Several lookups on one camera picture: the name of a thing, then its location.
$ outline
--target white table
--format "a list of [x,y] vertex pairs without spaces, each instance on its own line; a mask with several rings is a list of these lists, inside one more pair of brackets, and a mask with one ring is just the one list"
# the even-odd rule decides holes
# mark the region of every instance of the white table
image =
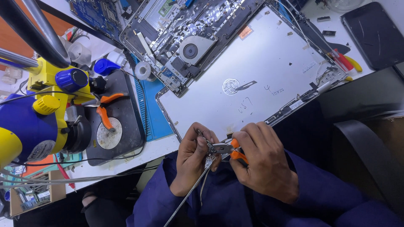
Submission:
[[[372,0],[366,0],[364,4],[370,3]],[[381,1],[382,4],[387,4],[387,6],[390,6],[388,1]],[[359,53],[358,49],[356,48],[353,40],[350,38],[348,32],[345,30],[343,27],[341,21],[340,21],[340,16],[342,13],[336,13],[333,12],[329,9],[322,9],[322,3],[320,5],[315,4],[315,0],[310,0],[307,5],[302,9],[302,12],[305,13],[306,17],[311,20],[312,23],[314,23],[320,31],[322,30],[332,30],[336,31],[336,36],[335,37],[326,37],[327,41],[329,42],[334,42],[334,43],[340,43],[340,44],[346,44],[349,43],[351,51],[347,53],[347,56],[355,59],[363,68],[363,72],[357,73],[354,70],[351,72],[351,77],[356,80],[362,76],[368,75],[370,73],[373,73],[374,71],[368,67],[366,62],[364,61],[363,57]],[[400,18],[401,15],[395,10],[395,7],[386,7],[387,13],[390,11],[393,13],[393,15],[390,15],[393,20],[398,23],[397,18]],[[331,21],[325,21],[325,22],[317,22],[318,17],[324,17],[324,16],[330,16]],[[82,162],[82,163],[77,163],[74,164],[74,172],[71,170],[67,171],[67,174],[71,178],[79,178],[79,177],[92,177],[92,176],[102,176],[102,175],[111,175],[111,174],[117,174],[123,171],[126,171],[128,169],[140,166],[142,164],[148,163],[154,159],[160,158],[162,156],[165,156],[172,151],[175,151],[178,149],[179,142],[177,138],[174,135],[161,138],[158,140],[154,140],[152,142],[147,142],[145,144],[145,148],[142,153],[140,153],[138,156],[135,158],[131,158],[130,160],[114,160],[110,161],[106,164],[103,164],[101,166],[90,166],[87,162]],[[86,154],[83,152],[83,159],[86,159]],[[88,186],[90,184],[95,183],[93,182],[82,182],[82,183],[76,183],[76,189],[83,188],[85,186]],[[66,185],[66,192],[70,193],[73,190]]]

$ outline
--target blue knob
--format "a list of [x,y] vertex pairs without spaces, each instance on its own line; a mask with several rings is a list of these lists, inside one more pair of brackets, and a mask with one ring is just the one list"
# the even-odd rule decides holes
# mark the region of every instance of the blue knob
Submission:
[[76,92],[87,86],[88,76],[80,69],[68,69],[55,75],[56,84],[67,92]]
[[101,76],[107,76],[111,71],[120,69],[121,67],[110,60],[101,58],[94,65],[94,72],[100,74]]

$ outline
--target yellow knob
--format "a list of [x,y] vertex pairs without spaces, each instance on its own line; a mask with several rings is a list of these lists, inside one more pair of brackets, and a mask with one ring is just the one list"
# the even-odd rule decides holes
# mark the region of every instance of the yellow knob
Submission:
[[42,115],[49,115],[60,107],[60,101],[52,95],[45,95],[32,104],[32,108]]

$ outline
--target orange-handled pliers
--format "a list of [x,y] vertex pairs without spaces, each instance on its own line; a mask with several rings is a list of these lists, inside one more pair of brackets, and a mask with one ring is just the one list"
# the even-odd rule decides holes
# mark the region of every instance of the orange-handled pliers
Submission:
[[230,144],[227,143],[215,143],[209,147],[212,153],[219,153],[219,154],[230,154],[232,159],[238,160],[243,166],[248,166],[248,160],[246,156],[243,154],[243,149],[241,149],[238,141],[233,139]]
[[95,96],[95,99],[97,100],[97,103],[94,105],[86,105],[86,106],[87,107],[97,107],[96,112],[97,112],[97,114],[100,115],[101,121],[102,121],[102,124],[104,125],[104,127],[106,129],[108,129],[110,132],[115,132],[115,128],[112,127],[112,124],[108,119],[107,110],[105,109],[105,106],[106,106],[106,104],[109,104],[110,102],[114,101],[117,98],[129,97],[129,94],[121,92],[121,93],[114,93],[110,96],[100,97],[96,94],[94,94],[94,96]]

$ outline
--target person's right hand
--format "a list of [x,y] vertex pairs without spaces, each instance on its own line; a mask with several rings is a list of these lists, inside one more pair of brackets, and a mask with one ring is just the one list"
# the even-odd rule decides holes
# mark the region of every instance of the person's right hand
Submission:
[[249,123],[233,133],[233,139],[237,139],[249,163],[244,167],[230,159],[240,183],[287,204],[297,200],[297,174],[290,170],[283,145],[271,126],[265,122]]

